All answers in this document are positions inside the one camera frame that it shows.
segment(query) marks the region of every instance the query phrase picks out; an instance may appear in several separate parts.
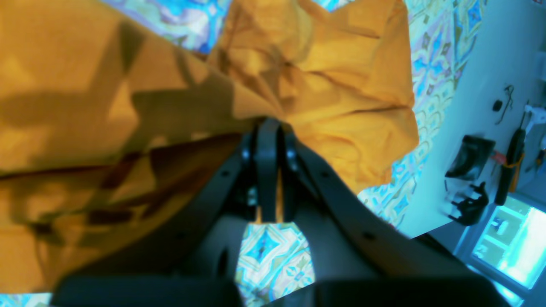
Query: black tool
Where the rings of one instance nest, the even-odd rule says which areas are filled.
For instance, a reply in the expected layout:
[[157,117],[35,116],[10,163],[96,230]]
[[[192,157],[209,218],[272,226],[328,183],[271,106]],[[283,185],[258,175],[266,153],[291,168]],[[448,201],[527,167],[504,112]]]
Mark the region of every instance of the black tool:
[[506,165],[502,165],[501,179],[498,183],[498,190],[495,196],[495,204],[502,206],[506,202],[508,191],[510,190],[510,184],[514,179],[516,167],[513,165],[518,163],[523,155],[523,149],[525,145],[525,130],[518,129],[512,135],[510,146],[508,147],[508,153],[506,154]]
[[[282,214],[273,210],[279,172]],[[250,191],[257,191],[261,210],[251,205]],[[450,306],[508,307],[486,278],[377,218],[324,159],[273,119],[245,135],[181,211],[133,245],[75,271],[51,304],[242,306],[235,268],[245,226],[260,211],[299,226],[316,276],[313,285],[269,306],[360,306],[363,300],[440,306],[448,300]]]
[[493,111],[498,112],[501,110],[501,108],[502,108],[502,101],[500,100],[495,101],[495,103],[493,104]]

